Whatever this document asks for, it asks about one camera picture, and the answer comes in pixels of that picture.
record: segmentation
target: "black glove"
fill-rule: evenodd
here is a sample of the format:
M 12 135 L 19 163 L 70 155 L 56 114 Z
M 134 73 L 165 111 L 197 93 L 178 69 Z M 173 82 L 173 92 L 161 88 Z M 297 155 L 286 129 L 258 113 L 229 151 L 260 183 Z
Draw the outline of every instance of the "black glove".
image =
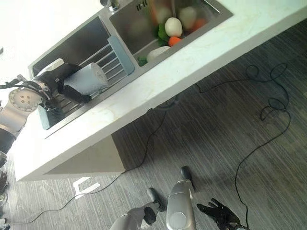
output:
M 197 207 L 201 212 L 213 219 L 220 230 L 235 230 L 238 229 L 239 226 L 241 227 L 240 220 L 233 211 L 214 198 L 212 198 L 211 201 L 214 202 L 214 204 L 209 202 L 208 205 L 210 207 L 202 204 L 197 204 Z

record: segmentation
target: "white cylinder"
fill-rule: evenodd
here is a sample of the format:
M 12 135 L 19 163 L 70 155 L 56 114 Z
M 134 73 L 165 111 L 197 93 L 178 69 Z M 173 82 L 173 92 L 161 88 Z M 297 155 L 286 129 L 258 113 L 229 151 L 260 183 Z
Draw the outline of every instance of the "white cylinder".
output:
M 107 78 L 99 65 L 91 63 L 65 79 L 64 84 L 82 95 L 91 95 L 107 87 Z

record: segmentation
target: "sink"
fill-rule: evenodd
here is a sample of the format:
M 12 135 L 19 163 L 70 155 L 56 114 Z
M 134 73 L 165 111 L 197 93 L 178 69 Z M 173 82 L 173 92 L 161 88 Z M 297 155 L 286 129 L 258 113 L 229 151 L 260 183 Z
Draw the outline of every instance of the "sink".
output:
M 138 61 L 138 57 L 146 57 L 150 51 L 161 46 L 161 40 L 159 41 L 157 36 L 158 25 L 165 24 L 170 16 L 178 17 L 180 11 L 187 7 L 194 9 L 197 14 L 195 21 L 199 24 L 193 29 L 183 28 L 183 41 L 172 47 L 170 52 L 164 55 L 165 59 L 226 20 L 232 15 L 231 12 L 216 1 L 135 0 L 112 15 L 110 21 L 130 53 Z
M 39 109 L 43 128 L 46 130 L 45 138 L 232 16 L 216 0 L 118 2 L 120 7 L 117 11 L 103 8 L 29 66 L 30 76 L 33 78 L 58 58 L 81 67 L 95 62 L 108 78 L 108 88 L 92 94 L 92 100 L 87 104 L 74 104 L 55 92 L 53 97 L 58 102 L 58 109 L 53 112 Z M 167 17 L 178 16 L 180 10 L 186 7 L 195 9 L 197 20 L 202 24 L 193 30 L 184 30 L 182 41 L 153 61 L 139 65 L 138 57 L 146 57 L 150 51 L 162 45 L 157 37 L 158 25 L 164 23 Z

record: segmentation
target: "white wall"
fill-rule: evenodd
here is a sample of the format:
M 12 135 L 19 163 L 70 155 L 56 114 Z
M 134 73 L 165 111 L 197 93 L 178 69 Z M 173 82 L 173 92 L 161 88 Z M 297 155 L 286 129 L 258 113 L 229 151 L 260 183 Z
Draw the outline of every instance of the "white wall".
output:
M 0 0 L 0 83 L 28 78 L 31 62 L 101 8 L 99 0 Z

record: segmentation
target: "floor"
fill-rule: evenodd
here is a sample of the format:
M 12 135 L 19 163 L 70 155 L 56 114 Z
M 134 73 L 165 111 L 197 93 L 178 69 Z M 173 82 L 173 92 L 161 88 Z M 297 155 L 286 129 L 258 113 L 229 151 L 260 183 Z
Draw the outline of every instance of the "floor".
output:
M 238 189 L 249 207 L 253 230 L 304 230 L 307 225 L 307 20 L 201 80 L 202 90 L 228 80 L 244 79 L 245 68 L 255 64 L 261 78 L 286 62 L 287 71 L 278 79 L 289 92 L 287 107 L 292 122 L 286 133 L 255 152 L 242 164 Z M 180 179 L 180 167 L 188 165 L 194 176 L 193 204 L 212 197 L 229 206 L 245 224 L 245 207 L 236 195 L 234 177 L 239 162 L 258 145 L 283 131 L 284 112 L 271 113 L 260 121 L 260 110 L 269 97 L 285 101 L 284 92 L 273 82 L 228 83 L 200 94 L 194 85 L 182 93 L 180 104 L 167 112 L 161 128 L 149 141 L 144 164 L 121 176 L 105 191 L 73 200 L 59 212 L 48 212 L 14 230 L 73 229 L 108 230 L 117 217 L 132 207 L 149 202 L 146 188 L 154 187 L 167 197 Z M 118 150 L 129 163 L 144 157 L 148 136 L 159 126 L 164 112 L 151 110 L 113 134 Z M 13 162 L 5 165 L 9 175 L 8 202 L 3 207 L 9 222 L 33 219 L 45 209 L 56 209 L 75 194 L 76 179 L 15 182 Z M 81 188 L 108 185 L 114 176 L 98 176 Z M 197 229 L 217 230 L 216 224 L 196 208 Z M 151 229 L 165 227 L 160 213 Z

